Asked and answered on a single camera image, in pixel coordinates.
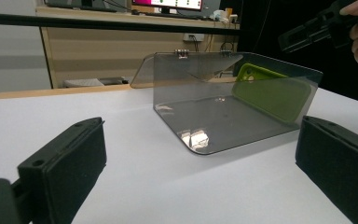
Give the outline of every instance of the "table surface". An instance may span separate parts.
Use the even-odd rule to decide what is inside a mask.
[[[152,89],[0,99],[0,177],[83,119],[102,117],[107,165],[74,223],[350,223],[296,166],[298,131],[190,152]],[[358,133],[358,102],[317,90],[309,116]]]
[[[61,88],[61,89],[36,90],[36,91],[3,91],[0,92],[0,99],[65,95],[65,94],[77,94],[77,93],[100,92],[100,91],[124,91],[130,89],[131,89],[130,84],[123,84],[123,85],[111,85],[111,86]]]

